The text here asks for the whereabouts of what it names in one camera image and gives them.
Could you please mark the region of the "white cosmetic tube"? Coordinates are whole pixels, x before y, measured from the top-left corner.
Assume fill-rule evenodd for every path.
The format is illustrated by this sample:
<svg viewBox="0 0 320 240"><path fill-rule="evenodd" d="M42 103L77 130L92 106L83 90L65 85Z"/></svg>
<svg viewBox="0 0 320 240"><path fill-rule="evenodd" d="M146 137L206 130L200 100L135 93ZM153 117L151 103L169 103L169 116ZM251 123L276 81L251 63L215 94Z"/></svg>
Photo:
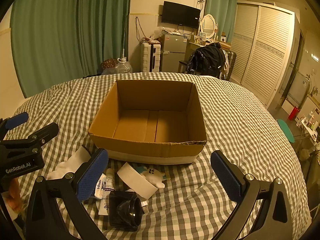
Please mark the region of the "white cosmetic tube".
<svg viewBox="0 0 320 240"><path fill-rule="evenodd" d="M100 200L98 215L107 216L110 210L110 193L115 190L114 169L108 168L106 172L103 173L102 182L103 195Z"/></svg>

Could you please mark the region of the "black camera lens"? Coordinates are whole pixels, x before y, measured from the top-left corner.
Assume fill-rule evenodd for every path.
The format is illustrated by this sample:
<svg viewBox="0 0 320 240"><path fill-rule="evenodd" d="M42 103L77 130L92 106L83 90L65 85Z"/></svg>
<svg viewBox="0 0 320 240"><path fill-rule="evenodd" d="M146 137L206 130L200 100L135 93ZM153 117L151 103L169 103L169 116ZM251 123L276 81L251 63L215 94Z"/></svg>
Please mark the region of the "black camera lens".
<svg viewBox="0 0 320 240"><path fill-rule="evenodd" d="M135 192L111 191L109 195L110 226L137 231L142 221L142 205Z"/></svg>

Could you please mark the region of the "white plush toy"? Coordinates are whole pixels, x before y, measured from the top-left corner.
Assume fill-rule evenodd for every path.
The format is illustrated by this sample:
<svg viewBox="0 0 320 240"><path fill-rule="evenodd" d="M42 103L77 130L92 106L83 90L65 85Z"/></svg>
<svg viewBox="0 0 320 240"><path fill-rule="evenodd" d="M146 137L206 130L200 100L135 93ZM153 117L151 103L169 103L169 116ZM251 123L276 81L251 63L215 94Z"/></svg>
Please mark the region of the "white plush toy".
<svg viewBox="0 0 320 240"><path fill-rule="evenodd" d="M163 181L167 179L165 173L155 168L147 168L142 166L135 168L135 170L153 186L157 187L158 189L165 188L163 183Z"/></svg>

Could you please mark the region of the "white sock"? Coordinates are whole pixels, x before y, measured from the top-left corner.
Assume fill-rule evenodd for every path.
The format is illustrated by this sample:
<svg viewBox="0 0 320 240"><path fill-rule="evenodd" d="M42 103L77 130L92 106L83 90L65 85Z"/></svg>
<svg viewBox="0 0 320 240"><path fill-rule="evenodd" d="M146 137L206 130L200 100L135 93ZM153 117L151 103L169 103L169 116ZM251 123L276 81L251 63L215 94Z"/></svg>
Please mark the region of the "white sock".
<svg viewBox="0 0 320 240"><path fill-rule="evenodd" d="M67 161L60 162L54 171L47 175L47 180L61 179L65 174L76 170L85 162L89 161L91 155L85 146L81 146L76 152L72 153Z"/></svg>

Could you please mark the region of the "teal stool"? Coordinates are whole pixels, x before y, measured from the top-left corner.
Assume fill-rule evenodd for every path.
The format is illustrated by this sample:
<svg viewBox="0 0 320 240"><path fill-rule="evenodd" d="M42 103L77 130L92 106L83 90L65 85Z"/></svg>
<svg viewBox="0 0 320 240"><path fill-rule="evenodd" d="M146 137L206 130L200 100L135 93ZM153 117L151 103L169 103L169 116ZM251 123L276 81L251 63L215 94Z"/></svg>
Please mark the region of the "teal stool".
<svg viewBox="0 0 320 240"><path fill-rule="evenodd" d="M277 123L278 123L280 129L282 130L282 132L285 134L285 137L287 138L287 140L290 143L294 143L295 138L294 138L289 126L287 125L287 123L282 119L277 119Z"/></svg>

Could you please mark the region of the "grey checkered bedspread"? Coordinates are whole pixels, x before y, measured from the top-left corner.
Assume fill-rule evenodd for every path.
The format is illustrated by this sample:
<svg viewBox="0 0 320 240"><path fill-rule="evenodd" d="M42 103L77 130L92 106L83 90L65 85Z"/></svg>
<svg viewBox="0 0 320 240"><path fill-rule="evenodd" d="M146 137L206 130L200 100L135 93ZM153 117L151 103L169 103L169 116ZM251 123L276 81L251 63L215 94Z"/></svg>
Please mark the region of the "grey checkered bedspread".
<svg viewBox="0 0 320 240"><path fill-rule="evenodd" d="M94 148L88 129L107 93L118 80L172 80L192 82L199 93L207 143L190 165L160 166L165 188L148 201L136 232L113 229L98 215L93 200L85 208L108 239L211 239L235 207L210 165L220 150L244 173L258 180L281 178L291 207L292 239L299 239L311 223L306 184L297 155L276 120L247 89L214 77L177 73L114 74L76 79L54 85L32 96L18 108L28 121L8 132L22 139L55 122L59 134L43 147L44 168L19 178L24 205L35 179L46 176L80 146Z"/></svg>

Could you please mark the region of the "brown patterned bag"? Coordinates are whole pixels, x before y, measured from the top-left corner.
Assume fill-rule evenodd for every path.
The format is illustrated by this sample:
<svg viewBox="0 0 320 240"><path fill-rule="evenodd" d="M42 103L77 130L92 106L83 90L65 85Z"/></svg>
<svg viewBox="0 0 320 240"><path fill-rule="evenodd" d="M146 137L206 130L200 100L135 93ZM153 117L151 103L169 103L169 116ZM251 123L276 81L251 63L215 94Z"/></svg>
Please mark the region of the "brown patterned bag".
<svg viewBox="0 0 320 240"><path fill-rule="evenodd" d="M117 64L118 64L117 59L110 58L101 63L101 68L102 70L105 70L108 68L115 68Z"/></svg>

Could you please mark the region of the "large green curtain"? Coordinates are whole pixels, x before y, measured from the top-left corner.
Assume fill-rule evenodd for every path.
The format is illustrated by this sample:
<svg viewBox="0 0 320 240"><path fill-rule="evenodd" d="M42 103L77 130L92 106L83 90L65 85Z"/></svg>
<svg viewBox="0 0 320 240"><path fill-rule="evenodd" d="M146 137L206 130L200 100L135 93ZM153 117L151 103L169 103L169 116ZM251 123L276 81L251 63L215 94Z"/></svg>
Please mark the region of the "large green curtain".
<svg viewBox="0 0 320 240"><path fill-rule="evenodd" d="M10 27L16 74L26 97L97 74L127 53L130 0L15 0Z"/></svg>

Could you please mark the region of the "red fire extinguisher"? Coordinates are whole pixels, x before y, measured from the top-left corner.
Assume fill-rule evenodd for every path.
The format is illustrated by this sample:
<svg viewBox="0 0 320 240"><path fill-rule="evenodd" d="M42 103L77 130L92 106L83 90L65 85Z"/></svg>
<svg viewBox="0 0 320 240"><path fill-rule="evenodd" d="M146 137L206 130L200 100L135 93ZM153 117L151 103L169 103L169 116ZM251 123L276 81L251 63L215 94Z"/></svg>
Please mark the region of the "red fire extinguisher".
<svg viewBox="0 0 320 240"><path fill-rule="evenodd" d="M298 107L293 107L291 113L289 114L288 119L290 121L295 120L297 114L299 113L300 109Z"/></svg>

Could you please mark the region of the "white suitcase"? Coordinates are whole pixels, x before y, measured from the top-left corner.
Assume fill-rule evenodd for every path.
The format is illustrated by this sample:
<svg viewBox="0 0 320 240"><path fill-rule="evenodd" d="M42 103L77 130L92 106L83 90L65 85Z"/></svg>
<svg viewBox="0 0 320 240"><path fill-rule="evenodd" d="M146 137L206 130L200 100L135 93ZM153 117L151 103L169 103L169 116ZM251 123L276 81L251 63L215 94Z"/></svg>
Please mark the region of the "white suitcase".
<svg viewBox="0 0 320 240"><path fill-rule="evenodd" d="M141 48L141 71L142 72L159 72L161 61L161 44L144 42Z"/></svg>

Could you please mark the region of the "small grey refrigerator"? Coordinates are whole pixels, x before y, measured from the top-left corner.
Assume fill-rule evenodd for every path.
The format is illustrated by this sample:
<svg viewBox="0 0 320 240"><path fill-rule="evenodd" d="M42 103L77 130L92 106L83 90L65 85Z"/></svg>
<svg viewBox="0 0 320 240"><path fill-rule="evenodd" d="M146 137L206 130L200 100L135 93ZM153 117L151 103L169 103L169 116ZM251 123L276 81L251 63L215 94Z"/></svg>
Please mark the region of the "small grey refrigerator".
<svg viewBox="0 0 320 240"><path fill-rule="evenodd" d="M164 34L161 48L161 71L178 72L179 62L184 60L187 37Z"/></svg>

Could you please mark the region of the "white louvered wardrobe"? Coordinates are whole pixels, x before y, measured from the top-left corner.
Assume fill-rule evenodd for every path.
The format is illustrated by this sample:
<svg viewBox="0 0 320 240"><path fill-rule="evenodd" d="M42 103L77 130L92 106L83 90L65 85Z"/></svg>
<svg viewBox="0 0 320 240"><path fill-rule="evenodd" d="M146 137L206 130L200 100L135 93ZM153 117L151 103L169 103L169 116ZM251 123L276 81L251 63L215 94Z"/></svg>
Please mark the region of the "white louvered wardrobe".
<svg viewBox="0 0 320 240"><path fill-rule="evenodd" d="M288 65L295 13L257 2L239 2L231 49L236 59L231 80L252 92L266 107Z"/></svg>

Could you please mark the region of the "white oval vanity mirror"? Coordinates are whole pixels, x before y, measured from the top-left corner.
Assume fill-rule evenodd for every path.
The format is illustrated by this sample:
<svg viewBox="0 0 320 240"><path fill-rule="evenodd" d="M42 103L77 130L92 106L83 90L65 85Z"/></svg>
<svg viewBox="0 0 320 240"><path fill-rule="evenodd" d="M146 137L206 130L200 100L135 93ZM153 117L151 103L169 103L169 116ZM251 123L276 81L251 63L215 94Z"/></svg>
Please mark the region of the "white oval vanity mirror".
<svg viewBox="0 0 320 240"><path fill-rule="evenodd" d="M217 22L211 14L204 15L200 22L200 33L204 33L207 39L216 38Z"/></svg>

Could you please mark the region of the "green curtain by wardrobe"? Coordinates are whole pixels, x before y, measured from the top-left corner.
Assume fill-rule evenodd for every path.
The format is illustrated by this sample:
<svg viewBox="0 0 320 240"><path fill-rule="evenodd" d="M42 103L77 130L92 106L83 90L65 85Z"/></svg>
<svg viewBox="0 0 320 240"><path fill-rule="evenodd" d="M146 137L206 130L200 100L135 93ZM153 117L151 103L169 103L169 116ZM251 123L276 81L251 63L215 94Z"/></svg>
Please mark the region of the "green curtain by wardrobe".
<svg viewBox="0 0 320 240"><path fill-rule="evenodd" d="M215 18L217 35L226 35L226 42L231 43L234 34L237 0L206 0L204 14L211 14Z"/></svg>

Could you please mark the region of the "wall mounted black television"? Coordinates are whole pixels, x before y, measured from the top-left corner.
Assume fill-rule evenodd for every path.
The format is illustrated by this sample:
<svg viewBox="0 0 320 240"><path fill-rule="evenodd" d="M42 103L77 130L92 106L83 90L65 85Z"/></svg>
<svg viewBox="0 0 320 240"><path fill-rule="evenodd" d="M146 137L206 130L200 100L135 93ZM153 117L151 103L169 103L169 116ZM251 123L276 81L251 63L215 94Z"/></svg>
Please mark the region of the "wall mounted black television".
<svg viewBox="0 0 320 240"><path fill-rule="evenodd" d="M164 1L161 22L198 28L201 10L187 5Z"/></svg>

